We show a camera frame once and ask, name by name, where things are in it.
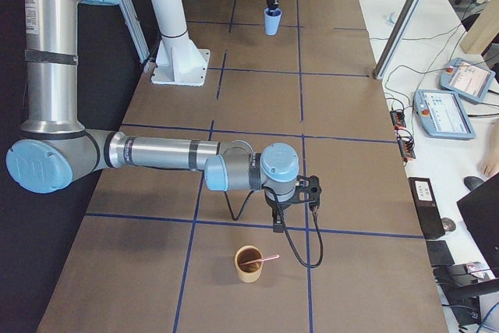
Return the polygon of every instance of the pink straw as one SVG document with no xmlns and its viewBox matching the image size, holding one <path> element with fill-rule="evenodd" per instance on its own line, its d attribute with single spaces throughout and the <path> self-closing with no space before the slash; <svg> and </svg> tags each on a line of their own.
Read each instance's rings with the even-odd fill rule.
<svg viewBox="0 0 499 333">
<path fill-rule="evenodd" d="M 260 263 L 263 261 L 273 260 L 273 259 L 278 259 L 278 258 L 279 258 L 279 254 L 276 253 L 275 255 L 270 255 L 269 257 L 261 257 L 260 259 L 245 261 L 244 263 L 240 263 L 239 265 L 248 265 L 248 264 L 253 264 L 253 263 Z"/>
</svg>

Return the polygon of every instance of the touchscreen display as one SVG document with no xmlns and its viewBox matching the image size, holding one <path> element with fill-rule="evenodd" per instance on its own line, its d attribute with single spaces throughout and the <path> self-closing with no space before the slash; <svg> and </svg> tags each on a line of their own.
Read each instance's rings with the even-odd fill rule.
<svg viewBox="0 0 499 333">
<path fill-rule="evenodd" d="M 426 105 L 431 113 L 435 129 L 442 133 L 469 133 L 461 110 L 453 94 L 426 92 Z"/>
<path fill-rule="evenodd" d="M 490 73 L 478 66 L 472 66 L 467 62 L 461 62 L 457 71 L 452 76 L 450 87 L 463 91 L 473 97 L 479 97 L 482 94 Z"/>
</svg>

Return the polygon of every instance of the blue tape line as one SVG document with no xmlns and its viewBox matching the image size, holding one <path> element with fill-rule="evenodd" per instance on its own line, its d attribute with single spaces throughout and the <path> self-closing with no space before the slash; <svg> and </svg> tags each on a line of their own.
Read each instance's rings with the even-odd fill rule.
<svg viewBox="0 0 499 333">
<path fill-rule="evenodd" d="M 300 121 L 303 122 L 305 120 L 305 111 L 303 105 L 303 77 L 302 77 L 302 40 L 300 37 L 299 30 L 299 1 L 296 0 L 296 25 L 298 28 L 296 29 L 296 36 L 298 38 L 298 72 L 299 72 L 299 118 Z"/>
<path fill-rule="evenodd" d="M 351 236 L 371 236 L 371 237 L 388 237 L 388 238 L 408 238 L 408 239 L 424 239 L 423 236 L 416 234 L 397 234 L 397 233 L 382 233 L 382 232 L 360 232 L 356 230 L 336 230 L 336 229 L 321 229 L 321 233 L 331 234 L 346 234 Z"/>
<path fill-rule="evenodd" d="M 333 27 L 333 30 L 367 31 L 367 29 L 360 27 Z"/>
<path fill-rule="evenodd" d="M 237 0 L 234 0 L 234 2 L 232 3 L 232 13 L 231 13 L 231 21 L 230 21 L 230 24 L 228 25 L 228 32 L 232 32 L 232 23 L 234 22 L 234 12 L 235 12 L 235 3 L 237 2 Z"/>
<path fill-rule="evenodd" d="M 227 50 L 225 50 L 224 60 L 221 62 L 221 72 L 220 72 L 220 80 L 218 81 L 217 100 L 220 97 L 221 81 L 224 77 L 224 70 L 225 70 L 225 60 L 227 60 Z"/>
<path fill-rule="evenodd" d="M 303 174 L 306 175 L 306 151 L 305 151 L 305 137 L 302 134 L 302 158 L 303 158 Z M 310 227 L 308 204 L 305 204 L 305 227 L 306 227 L 306 262 L 310 264 Z M 312 272 L 310 268 L 306 269 L 306 285 L 309 298 L 309 331 L 313 332 L 313 304 L 312 304 Z"/>
<path fill-rule="evenodd" d="M 221 68 L 210 67 L 209 70 L 220 70 Z M 279 70 L 262 70 L 262 69 L 240 69 L 240 68 L 225 68 L 225 70 L 230 70 L 233 72 L 256 72 L 256 73 L 278 73 L 278 74 L 295 74 L 303 76 L 336 76 L 336 77 L 366 77 L 369 78 L 368 74 L 353 74 L 353 73 L 314 73 L 314 72 L 286 72 Z"/>
<path fill-rule="evenodd" d="M 187 218 L 162 218 L 154 216 L 138 216 L 134 214 L 105 214 L 99 212 L 87 212 L 85 216 L 94 216 L 97 218 L 127 218 L 132 220 L 150 220 L 150 221 L 171 221 L 192 224 L 193 221 Z"/>
<path fill-rule="evenodd" d="M 214 24 L 214 25 L 237 25 L 237 26 L 240 26 L 240 27 L 264 27 L 265 24 L 264 23 L 231 23 L 231 22 L 228 22 L 228 23 L 225 23 L 223 21 L 199 21 L 199 20 L 195 20 L 195 19 L 188 19 L 186 20 L 187 23 L 210 23 L 210 24 Z M 282 27 L 298 27 L 296 25 L 281 25 Z"/>
<path fill-rule="evenodd" d="M 208 140 L 211 140 L 211 134 L 213 131 L 214 123 L 215 121 L 211 120 L 210 135 L 208 136 Z M 204 172 L 201 174 L 200 188 L 198 189 L 197 192 L 196 210 L 194 211 L 193 224 L 189 237 L 189 245 L 187 246 L 186 262 L 184 263 L 184 272 L 182 273 L 182 283 L 180 285 L 179 299 L 177 301 L 177 310 L 175 312 L 175 321 L 173 323 L 173 331 L 172 331 L 173 333 L 176 333 L 177 329 L 179 328 L 180 310 L 182 309 L 182 300 L 184 296 L 184 289 L 186 287 L 186 278 L 187 278 L 187 270 L 189 269 L 190 253 L 193 248 L 194 232 L 196 231 L 196 219 L 200 209 L 201 192 L 203 191 L 203 180 L 204 180 Z"/>
<path fill-rule="evenodd" d="M 122 126 L 130 126 L 137 128 L 149 128 L 149 129 L 172 129 L 172 130 L 188 130 L 188 131 L 197 131 L 197 132 L 213 132 L 213 133 L 224 133 L 224 134 L 247 134 L 254 136 L 279 136 L 279 137 L 289 137 L 289 138 L 301 138 L 301 135 L 298 134 L 286 134 L 286 133 L 265 133 L 265 132 L 247 132 L 241 130 L 229 130 L 229 129 L 201 129 L 201 128 L 187 128 L 181 126 L 160 126 L 160 125 L 141 125 L 141 124 L 130 124 L 124 123 Z M 395 140 L 370 140 L 370 139 L 362 139 L 362 138 L 348 138 L 342 136 L 312 136 L 312 135 L 303 135 L 306 139 L 314 139 L 314 140 L 344 140 L 351 142 L 367 142 L 367 143 L 393 143 L 396 144 Z"/>
<path fill-rule="evenodd" d="M 188 128 L 184 126 L 163 126 L 163 125 L 146 125 L 146 124 L 132 124 L 123 123 L 122 126 L 130 126 L 134 128 L 148 128 L 148 129 L 166 129 L 166 130 L 189 130 L 193 132 L 209 132 L 209 129 L 203 128 Z"/>
<path fill-rule="evenodd" d="M 237 227 L 241 227 L 241 228 L 272 229 L 272 225 L 245 224 L 242 222 L 198 220 L 197 223 L 198 224 L 205 224 L 205 225 L 217 225 L 217 226 L 237 226 Z"/>
</svg>

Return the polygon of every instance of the sticker label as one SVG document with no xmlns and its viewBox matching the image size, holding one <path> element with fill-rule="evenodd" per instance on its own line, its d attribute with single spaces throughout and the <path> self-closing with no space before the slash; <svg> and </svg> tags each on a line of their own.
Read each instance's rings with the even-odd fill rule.
<svg viewBox="0 0 499 333">
<path fill-rule="evenodd" d="M 419 200 L 425 200 L 426 202 L 431 202 L 433 198 L 431 197 L 430 185 L 425 181 L 415 181 L 416 191 L 418 193 Z"/>
<path fill-rule="evenodd" d="M 39 34 L 38 0 L 24 0 L 26 34 Z"/>
</svg>

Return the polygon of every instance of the blue plastic cup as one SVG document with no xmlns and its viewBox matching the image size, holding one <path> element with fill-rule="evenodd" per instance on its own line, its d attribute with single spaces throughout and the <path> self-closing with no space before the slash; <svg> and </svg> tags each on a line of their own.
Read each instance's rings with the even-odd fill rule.
<svg viewBox="0 0 499 333">
<path fill-rule="evenodd" d="M 282 11 L 279 8 L 274 10 L 265 9 L 265 34 L 275 35 L 278 32 L 281 22 Z"/>
</svg>

